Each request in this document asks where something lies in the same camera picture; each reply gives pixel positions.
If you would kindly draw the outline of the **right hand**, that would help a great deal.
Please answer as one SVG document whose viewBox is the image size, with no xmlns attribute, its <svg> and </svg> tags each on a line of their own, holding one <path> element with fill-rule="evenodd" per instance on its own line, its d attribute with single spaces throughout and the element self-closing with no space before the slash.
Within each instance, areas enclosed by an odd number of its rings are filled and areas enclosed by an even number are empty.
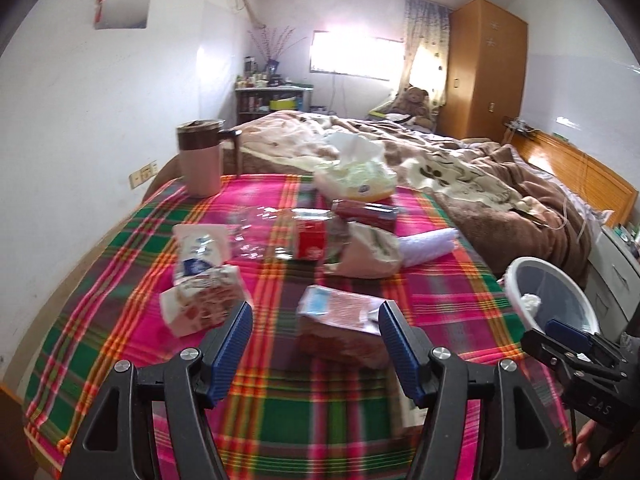
<svg viewBox="0 0 640 480">
<path fill-rule="evenodd" d="M 590 448 L 590 442 L 592 440 L 593 433 L 599 428 L 597 422 L 589 419 L 588 422 L 582 426 L 582 429 L 578 432 L 575 439 L 576 450 L 572 460 L 572 467 L 575 472 L 579 472 L 585 468 L 585 466 L 594 463 L 592 452 Z M 598 466 L 604 468 L 609 462 L 614 460 L 615 456 L 620 452 L 623 447 L 621 443 L 616 444 L 609 450 L 607 450 L 598 460 Z"/>
</svg>

